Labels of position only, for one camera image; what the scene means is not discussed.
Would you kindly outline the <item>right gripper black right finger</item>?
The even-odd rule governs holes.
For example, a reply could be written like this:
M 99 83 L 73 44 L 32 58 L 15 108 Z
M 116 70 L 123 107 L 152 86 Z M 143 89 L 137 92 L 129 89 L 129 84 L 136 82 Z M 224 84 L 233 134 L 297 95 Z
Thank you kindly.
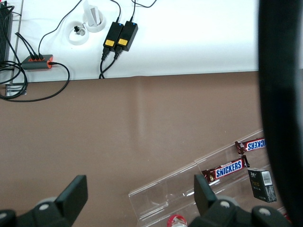
M 218 199 L 203 175 L 194 176 L 194 199 L 199 216 L 190 227 L 291 227 L 278 210 L 255 206 L 251 212 L 235 205 L 230 197 Z

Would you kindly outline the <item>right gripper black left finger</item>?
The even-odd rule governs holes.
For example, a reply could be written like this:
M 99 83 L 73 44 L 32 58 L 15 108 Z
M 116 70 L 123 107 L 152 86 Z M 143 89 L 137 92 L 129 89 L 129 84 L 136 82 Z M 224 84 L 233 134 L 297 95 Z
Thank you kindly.
M 20 216 L 0 211 L 2 227 L 71 227 L 88 200 L 87 176 L 77 175 L 54 201 L 44 201 Z

